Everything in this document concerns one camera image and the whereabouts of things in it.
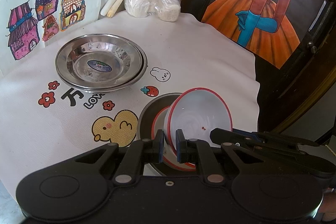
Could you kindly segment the person's right hand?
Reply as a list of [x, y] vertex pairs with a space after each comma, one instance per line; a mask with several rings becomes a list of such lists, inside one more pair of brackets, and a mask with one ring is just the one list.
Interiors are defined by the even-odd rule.
[[323, 195], [323, 201], [318, 210], [322, 213], [322, 220], [325, 222], [330, 222], [336, 218], [336, 193], [328, 192]]

